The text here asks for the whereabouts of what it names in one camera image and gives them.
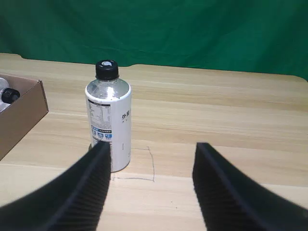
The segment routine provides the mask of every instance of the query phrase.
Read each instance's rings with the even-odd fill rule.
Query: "wooden table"
[[[84,88],[95,70],[1,54],[0,71],[43,80],[50,107],[0,162],[4,204],[53,179],[87,151]],[[305,80],[150,65],[122,67],[120,74],[133,88],[132,157],[112,174],[98,230],[204,231],[191,178],[197,141],[209,142],[257,182],[308,207]]]

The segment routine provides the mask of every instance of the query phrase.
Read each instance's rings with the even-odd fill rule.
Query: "brown cardboard box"
[[[48,113],[42,81],[1,74],[20,98],[0,113],[0,160]]]

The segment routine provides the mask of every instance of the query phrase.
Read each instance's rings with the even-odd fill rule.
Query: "black bottle cap in box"
[[[0,97],[2,102],[11,104],[20,97],[20,93],[15,89],[6,88]]]
[[[112,81],[119,78],[119,68],[116,61],[101,60],[96,63],[96,78],[102,81]]]

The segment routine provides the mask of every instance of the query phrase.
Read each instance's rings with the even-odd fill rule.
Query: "green screen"
[[[307,0],[1,0],[0,52],[308,79]]]

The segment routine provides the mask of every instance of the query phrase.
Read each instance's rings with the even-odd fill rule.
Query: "water bottle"
[[[101,60],[96,80],[85,88],[92,147],[98,141],[110,143],[111,171],[124,169],[130,162],[131,87],[119,78],[113,60]]]
[[[0,112],[20,97],[19,91],[9,88],[9,83],[0,77]]]

